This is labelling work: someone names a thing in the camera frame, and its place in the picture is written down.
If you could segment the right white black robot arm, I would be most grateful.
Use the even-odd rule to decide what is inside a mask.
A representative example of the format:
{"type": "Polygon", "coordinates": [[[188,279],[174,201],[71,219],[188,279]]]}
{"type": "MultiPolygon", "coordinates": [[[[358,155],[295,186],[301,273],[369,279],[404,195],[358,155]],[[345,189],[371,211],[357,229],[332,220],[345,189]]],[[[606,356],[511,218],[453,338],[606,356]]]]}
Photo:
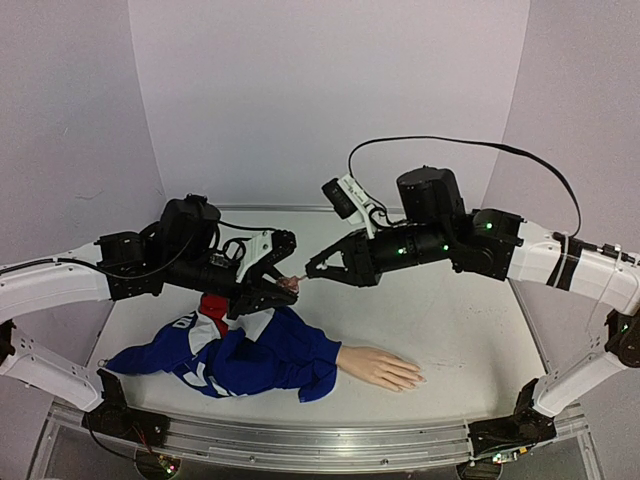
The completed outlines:
{"type": "Polygon", "coordinates": [[[305,266],[311,279],[373,287],[386,272],[449,260],[457,273],[544,284],[611,307],[605,343],[592,340],[564,369],[534,381],[527,408],[554,417],[613,375],[639,366],[639,257],[496,209],[467,212],[454,173],[423,166],[396,181],[405,220],[376,226],[375,205],[350,175],[322,190],[355,231],[305,266]]]}

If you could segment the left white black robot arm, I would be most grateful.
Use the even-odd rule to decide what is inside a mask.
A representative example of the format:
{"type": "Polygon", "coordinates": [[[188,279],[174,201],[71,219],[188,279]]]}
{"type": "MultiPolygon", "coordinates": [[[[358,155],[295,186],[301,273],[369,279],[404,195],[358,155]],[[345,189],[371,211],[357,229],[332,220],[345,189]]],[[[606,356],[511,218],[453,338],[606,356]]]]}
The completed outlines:
{"type": "Polygon", "coordinates": [[[95,373],[24,335],[14,319],[27,313],[88,301],[154,296],[164,285],[215,294],[228,302],[227,316],[289,306],[295,293],[277,285],[278,262],[296,249],[287,230],[251,227],[238,256],[218,249],[221,213],[206,198],[169,201],[161,218],[141,232],[125,231],[50,258],[1,269],[1,373],[60,397],[116,437],[131,433],[133,411],[113,397],[118,380],[95,373]]]}

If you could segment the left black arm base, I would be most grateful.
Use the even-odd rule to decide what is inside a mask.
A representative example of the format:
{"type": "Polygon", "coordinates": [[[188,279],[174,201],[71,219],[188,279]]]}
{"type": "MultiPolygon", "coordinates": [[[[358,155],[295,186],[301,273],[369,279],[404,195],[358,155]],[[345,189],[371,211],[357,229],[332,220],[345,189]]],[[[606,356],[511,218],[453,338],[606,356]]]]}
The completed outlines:
{"type": "Polygon", "coordinates": [[[170,419],[160,413],[141,410],[128,405],[120,380],[112,373],[99,369],[102,381],[101,402],[83,415],[81,425],[94,433],[112,438],[164,447],[170,419]]]}

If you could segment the clear nail polish bottle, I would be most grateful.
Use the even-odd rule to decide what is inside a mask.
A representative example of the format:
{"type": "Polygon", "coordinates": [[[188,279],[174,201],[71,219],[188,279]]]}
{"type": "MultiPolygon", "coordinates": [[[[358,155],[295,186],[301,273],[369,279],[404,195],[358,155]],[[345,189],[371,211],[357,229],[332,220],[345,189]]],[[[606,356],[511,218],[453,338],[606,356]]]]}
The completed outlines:
{"type": "Polygon", "coordinates": [[[300,281],[292,277],[281,277],[277,280],[277,284],[288,291],[298,292],[300,281]]]}

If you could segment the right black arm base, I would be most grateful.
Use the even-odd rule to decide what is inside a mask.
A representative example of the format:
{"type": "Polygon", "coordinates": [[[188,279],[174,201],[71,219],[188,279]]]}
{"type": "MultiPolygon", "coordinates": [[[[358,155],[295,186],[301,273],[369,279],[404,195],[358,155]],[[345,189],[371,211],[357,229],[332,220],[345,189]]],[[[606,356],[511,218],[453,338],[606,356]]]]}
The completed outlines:
{"type": "Polygon", "coordinates": [[[500,452],[532,447],[556,437],[554,418],[533,409],[537,383],[538,380],[533,379],[521,389],[511,415],[469,424],[468,438],[474,458],[488,458],[500,452]]]}

